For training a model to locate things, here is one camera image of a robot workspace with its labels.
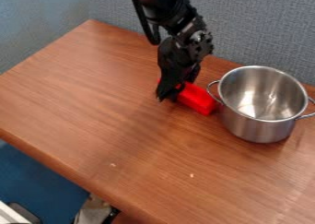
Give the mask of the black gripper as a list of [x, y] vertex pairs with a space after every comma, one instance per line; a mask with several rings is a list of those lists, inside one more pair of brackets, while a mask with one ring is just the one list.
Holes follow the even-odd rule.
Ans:
[[179, 93], [184, 80], [190, 83], [196, 81], [200, 62], [213, 54], [213, 50], [213, 33], [203, 16], [196, 15], [180, 32], [159, 46], [158, 64], [162, 77], [155, 90], [158, 101]]

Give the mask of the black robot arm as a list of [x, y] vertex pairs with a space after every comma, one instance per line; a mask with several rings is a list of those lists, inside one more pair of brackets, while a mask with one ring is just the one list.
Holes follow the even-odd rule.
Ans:
[[158, 46], [156, 99], [176, 100], [213, 54], [213, 33], [191, 0], [132, 0], [132, 4], [147, 39]]

